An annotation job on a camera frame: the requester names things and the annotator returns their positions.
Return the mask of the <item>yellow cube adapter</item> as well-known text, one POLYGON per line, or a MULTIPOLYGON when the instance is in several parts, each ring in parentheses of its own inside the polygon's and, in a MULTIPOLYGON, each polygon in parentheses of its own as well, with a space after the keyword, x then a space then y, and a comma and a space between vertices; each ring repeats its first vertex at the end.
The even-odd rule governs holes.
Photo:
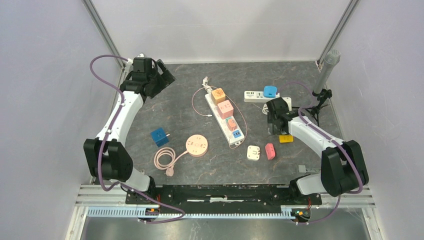
POLYGON ((280 143, 292 143, 294 141, 294 137, 290 134, 279 135, 278 140, 280 143))

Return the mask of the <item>pink plug adapter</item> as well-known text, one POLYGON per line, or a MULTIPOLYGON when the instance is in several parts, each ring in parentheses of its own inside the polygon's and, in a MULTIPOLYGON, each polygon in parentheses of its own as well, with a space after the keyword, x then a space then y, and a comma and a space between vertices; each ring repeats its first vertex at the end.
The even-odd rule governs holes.
POLYGON ((276 157, 276 151, 272 143, 265 145, 265 153, 268 160, 273 160, 276 157))

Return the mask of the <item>white usb charger plug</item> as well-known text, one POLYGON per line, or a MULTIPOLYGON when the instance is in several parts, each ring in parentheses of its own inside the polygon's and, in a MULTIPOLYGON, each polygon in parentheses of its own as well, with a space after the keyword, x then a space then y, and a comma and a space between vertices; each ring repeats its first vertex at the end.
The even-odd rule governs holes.
POLYGON ((250 161, 258 161, 260 159, 261 149, 256 145, 249 145, 246 151, 246 157, 250 161))

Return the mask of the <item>blue cube socket adapter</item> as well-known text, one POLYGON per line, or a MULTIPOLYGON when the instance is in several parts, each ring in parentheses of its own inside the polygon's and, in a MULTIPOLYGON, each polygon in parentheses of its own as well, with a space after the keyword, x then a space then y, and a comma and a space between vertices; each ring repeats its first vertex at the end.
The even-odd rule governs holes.
POLYGON ((150 136, 158 148, 169 142, 168 134, 160 127, 150 133, 150 136))

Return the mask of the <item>pink round socket base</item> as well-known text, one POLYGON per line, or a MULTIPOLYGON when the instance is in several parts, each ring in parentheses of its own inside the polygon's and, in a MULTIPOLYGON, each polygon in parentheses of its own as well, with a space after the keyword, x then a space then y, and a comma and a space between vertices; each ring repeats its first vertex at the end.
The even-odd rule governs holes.
POLYGON ((202 157, 208 150, 208 141, 207 139, 200 134, 194 134, 190 136, 186 143, 186 151, 192 157, 202 157))

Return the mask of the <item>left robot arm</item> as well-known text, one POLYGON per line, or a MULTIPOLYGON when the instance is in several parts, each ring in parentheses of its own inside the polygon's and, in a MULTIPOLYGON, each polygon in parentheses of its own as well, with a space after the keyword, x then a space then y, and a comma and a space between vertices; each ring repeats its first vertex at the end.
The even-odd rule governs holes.
POLYGON ((95 73, 95 57, 89 64, 93 76, 112 87, 118 94, 117 102, 105 126, 95 138, 88 138, 83 150, 90 174, 97 178, 104 191, 114 186, 138 191, 138 197, 145 204, 153 203, 157 190, 151 186, 153 179, 134 168, 134 162, 125 148, 127 135, 136 114, 146 99, 154 98, 172 84, 176 78, 161 59, 137 56, 133 59, 118 56, 131 71, 120 86, 116 86, 95 73))

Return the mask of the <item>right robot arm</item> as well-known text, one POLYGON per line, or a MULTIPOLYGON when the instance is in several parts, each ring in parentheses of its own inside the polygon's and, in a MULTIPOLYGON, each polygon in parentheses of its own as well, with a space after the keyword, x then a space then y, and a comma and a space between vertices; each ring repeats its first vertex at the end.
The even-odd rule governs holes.
POLYGON ((361 146, 355 140, 337 138, 309 120, 299 110, 289 110, 287 102, 274 98, 266 103, 268 131, 271 135, 288 134, 301 140, 321 159, 320 171, 293 179, 289 199, 302 204, 309 195, 327 193, 332 197, 358 194, 369 183, 361 146))

